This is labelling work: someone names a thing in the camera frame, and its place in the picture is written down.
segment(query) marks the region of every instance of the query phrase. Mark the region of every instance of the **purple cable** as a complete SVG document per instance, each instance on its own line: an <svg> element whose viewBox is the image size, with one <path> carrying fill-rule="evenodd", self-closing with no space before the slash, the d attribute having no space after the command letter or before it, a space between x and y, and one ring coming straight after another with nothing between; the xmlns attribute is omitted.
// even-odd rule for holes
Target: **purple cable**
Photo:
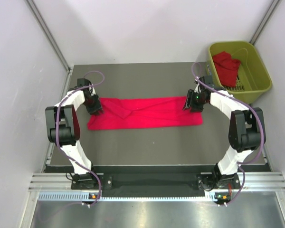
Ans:
<svg viewBox="0 0 285 228"><path fill-rule="evenodd" d="M86 170L87 172L91 173L91 174L97 179L99 188L98 188L98 194L97 194L97 197L96 197L95 201L90 205L90 206L93 206L93 205L95 205L95 204L97 203L97 201L99 200L100 195L101 195L101 182L100 182L100 179L99 179L99 177L98 177L92 170L90 170L90 169L84 167L82 164L78 163L74 158L72 158L72 157L66 155L66 153L65 153L65 152L61 149L61 147L60 147L60 143L59 143L59 133L58 133L58 132L59 132L59 117L60 117L61 105L62 105L71 95L73 95L74 93L76 93L76 92L78 92L78 91L80 91L80 90L83 90L83 89L87 89L87 88L91 88L91 87L94 87L94 86L98 86L98 85L100 85L100 84L102 84L102 83L104 82L104 79L105 79L104 74L101 73L100 71L96 71L96 70L92 70L92 71L87 72L87 73L84 75L84 78L85 78L87 75L91 74L91 73L98 73L98 74L100 74L100 75L102 76L101 82L99 82L99 83L97 83L97 84L91 84L91 85L87 85L87 86L78 88L78 89L72 91L68 96L66 96L65 98L63 98L62 101L59 103L59 106L58 106L58 108L57 108L57 117L56 117L56 145L57 145L58 150L59 150L64 156L66 156L68 159L74 161L76 165L78 165L80 168ZM39 212L38 212L38 219L39 219L40 222L46 223L46 222L48 222L51 218L53 218L56 214L58 214L59 212L61 212L62 210L64 210L65 208L67 208L67 207L69 207L69 206L71 206L71 205L75 205L75 204L81 204L81 202L72 202L72 203L69 203L69 204L63 206L61 209L59 209L58 211L56 211L53 215L51 215L51 216L50 216L48 219L46 219L46 220L42 220L42 219L41 219L40 211L39 211Z"/></svg>
<svg viewBox="0 0 285 228"><path fill-rule="evenodd" d="M195 77L195 80L197 80L201 85L203 85L204 87L206 87L208 90L210 90L210 91L212 91L212 92L214 92L214 93L218 93L218 94L220 94L220 95L222 95L222 96L224 96L224 97L228 97L229 99L234 100L234 101L237 101L237 102L241 103L242 105L244 105L245 107L247 107L247 108L252 112L252 114L255 116L256 122L257 122L257 124L258 124L258 126L259 126L259 128L260 128L260 132L261 132L261 144L260 144L260 149L259 149L257 155L256 155L252 160L250 160L250 161L247 161L247 162L238 162L238 164L239 164L238 169L243 173L243 182L242 182L242 184L241 184L241 186L240 186L238 192L236 193L236 195L235 195L228 203L226 203L226 206L227 206L227 205L229 205L230 203L232 203L232 202L239 196L240 192L242 191L242 189L243 189L243 187L244 187L245 180L246 180L246 175L245 175L245 171L241 168L241 165L247 165L247 164L250 164L250 163L255 162L255 161L260 157L260 155L261 155L261 153L262 153L262 150L263 150L263 147L264 147L264 130L263 130L263 126L262 126L262 123L261 123L261 121L260 121L260 118L257 116L256 112L253 110L253 108L252 108L251 106L247 105L245 102L240 101L240 100L238 100L238 99L236 99L236 98L234 98L234 97L232 97L232 96L227 96L227 95L225 95L225 94L222 94L222 93L220 93L219 91L217 91L217 90L211 88L210 86L208 86L208 85L206 85L205 83L203 83L202 81L200 81L200 80L199 80L199 77L196 76L196 74L194 73L194 66L195 66L196 64L198 64L199 67L200 67L200 68L199 68L199 76L201 76L201 69L202 69L202 66L201 66L201 64L200 64L199 62L194 62L194 63L192 64L192 66L191 66L191 72L192 72L193 76Z"/></svg>

